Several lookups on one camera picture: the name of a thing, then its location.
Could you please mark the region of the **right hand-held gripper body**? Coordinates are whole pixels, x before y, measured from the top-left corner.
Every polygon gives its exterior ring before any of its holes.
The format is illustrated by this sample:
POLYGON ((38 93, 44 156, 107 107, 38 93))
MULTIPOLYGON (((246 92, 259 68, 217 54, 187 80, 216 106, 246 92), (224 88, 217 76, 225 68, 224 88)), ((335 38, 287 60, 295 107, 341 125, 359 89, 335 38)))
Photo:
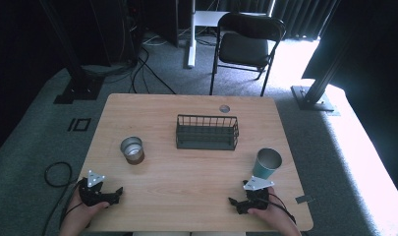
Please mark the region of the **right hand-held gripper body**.
POLYGON ((273 187, 272 181, 252 176, 248 181, 244 182, 244 190, 246 192, 246 205, 250 208, 266 209, 268 206, 268 188, 273 187))

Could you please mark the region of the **black metal stand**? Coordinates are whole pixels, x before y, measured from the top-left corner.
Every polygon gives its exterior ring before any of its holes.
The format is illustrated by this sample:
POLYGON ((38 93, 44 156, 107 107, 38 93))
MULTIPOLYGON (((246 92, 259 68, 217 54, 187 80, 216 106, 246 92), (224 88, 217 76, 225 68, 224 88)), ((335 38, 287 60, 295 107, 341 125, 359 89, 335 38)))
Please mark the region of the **black metal stand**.
POLYGON ((334 106, 325 91, 348 54, 352 36, 344 35, 340 41, 323 38, 309 62, 314 81, 308 86, 291 86, 291 91, 301 110, 332 112, 334 106))
POLYGON ((88 75, 82 67, 73 45, 64 29, 52 0, 38 0, 50 26, 51 41, 56 45, 60 58, 71 79, 55 104, 72 104, 75 100, 97 100, 104 78, 88 75))

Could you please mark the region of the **teal metal cup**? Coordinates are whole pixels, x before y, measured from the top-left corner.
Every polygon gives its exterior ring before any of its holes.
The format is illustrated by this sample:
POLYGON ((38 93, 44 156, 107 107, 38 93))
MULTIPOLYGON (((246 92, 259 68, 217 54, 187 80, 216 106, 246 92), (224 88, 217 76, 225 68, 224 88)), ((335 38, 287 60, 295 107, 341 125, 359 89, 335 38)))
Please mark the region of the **teal metal cup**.
POLYGON ((267 179, 282 165, 282 156, 273 148, 262 148, 256 155, 253 175, 267 179))

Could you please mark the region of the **black equipment cabinet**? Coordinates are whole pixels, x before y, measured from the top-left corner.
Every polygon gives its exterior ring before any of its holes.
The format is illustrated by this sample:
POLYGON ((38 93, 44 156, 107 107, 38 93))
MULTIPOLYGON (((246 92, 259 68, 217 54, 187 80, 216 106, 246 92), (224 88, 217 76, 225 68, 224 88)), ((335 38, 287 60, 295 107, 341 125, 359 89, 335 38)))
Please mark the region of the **black equipment cabinet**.
POLYGON ((146 30, 178 46, 179 0, 88 0, 102 47, 101 65, 138 60, 146 30))

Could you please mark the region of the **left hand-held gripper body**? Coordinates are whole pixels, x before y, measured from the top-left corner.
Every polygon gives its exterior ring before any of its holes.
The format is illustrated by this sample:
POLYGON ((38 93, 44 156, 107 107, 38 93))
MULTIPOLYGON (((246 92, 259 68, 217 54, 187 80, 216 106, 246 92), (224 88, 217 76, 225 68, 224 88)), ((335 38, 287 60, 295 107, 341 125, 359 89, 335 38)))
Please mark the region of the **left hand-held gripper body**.
POLYGON ((86 206, 92 207, 102 202, 109 202, 109 197, 101 193, 104 179, 104 175, 90 169, 87 176, 79 182, 80 198, 86 206))

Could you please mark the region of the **black folding chair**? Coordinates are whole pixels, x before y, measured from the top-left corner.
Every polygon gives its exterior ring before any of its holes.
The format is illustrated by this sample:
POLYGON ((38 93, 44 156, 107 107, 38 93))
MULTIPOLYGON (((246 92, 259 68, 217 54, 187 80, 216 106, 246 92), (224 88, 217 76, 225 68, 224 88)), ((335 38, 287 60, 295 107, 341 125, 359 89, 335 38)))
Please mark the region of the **black folding chair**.
POLYGON ((286 33, 285 24, 266 15, 227 13, 216 28, 209 94, 213 95, 218 68, 266 72, 260 95, 264 95, 276 49, 286 33))

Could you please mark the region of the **person's left hand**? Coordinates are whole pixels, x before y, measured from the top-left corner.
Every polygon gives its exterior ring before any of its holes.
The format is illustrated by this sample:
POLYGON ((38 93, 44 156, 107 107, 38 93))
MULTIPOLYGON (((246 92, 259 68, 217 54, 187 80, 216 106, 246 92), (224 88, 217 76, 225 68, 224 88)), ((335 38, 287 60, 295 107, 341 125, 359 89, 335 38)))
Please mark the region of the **person's left hand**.
POLYGON ((91 220, 101 211, 109 207, 102 202, 95 206, 86 206, 76 190, 69 201, 66 214, 60 226, 59 236, 79 236, 91 220))

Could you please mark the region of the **black wire basket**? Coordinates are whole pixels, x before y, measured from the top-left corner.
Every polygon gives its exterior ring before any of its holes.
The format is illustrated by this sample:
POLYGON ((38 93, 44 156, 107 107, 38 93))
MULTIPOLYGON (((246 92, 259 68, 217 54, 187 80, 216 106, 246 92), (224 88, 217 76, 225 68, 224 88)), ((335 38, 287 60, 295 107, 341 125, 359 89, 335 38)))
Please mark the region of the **black wire basket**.
POLYGON ((236 116, 177 116, 177 148, 235 150, 238 137, 239 123, 236 116))

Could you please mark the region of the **person's right hand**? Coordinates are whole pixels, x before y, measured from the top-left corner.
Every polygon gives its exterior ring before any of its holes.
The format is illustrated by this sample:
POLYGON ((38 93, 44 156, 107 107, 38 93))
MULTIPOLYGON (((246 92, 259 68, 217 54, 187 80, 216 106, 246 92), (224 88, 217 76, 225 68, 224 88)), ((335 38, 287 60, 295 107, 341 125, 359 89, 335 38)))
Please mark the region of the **person's right hand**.
POLYGON ((271 229, 278 231, 282 236, 302 236, 296 223, 286 212, 286 207, 276 196, 272 187, 268 188, 269 204, 267 209, 250 208, 249 214, 257 216, 271 229))

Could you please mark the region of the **silver metal cup brown base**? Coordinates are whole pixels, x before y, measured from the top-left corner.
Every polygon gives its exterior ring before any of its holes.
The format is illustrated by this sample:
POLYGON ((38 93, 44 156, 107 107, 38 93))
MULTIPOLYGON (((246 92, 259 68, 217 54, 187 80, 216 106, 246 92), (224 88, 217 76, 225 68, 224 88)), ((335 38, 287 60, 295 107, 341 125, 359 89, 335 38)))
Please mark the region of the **silver metal cup brown base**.
POLYGON ((120 151, 129 164, 137 165, 144 160, 142 140, 138 137, 124 139, 120 144, 120 151))

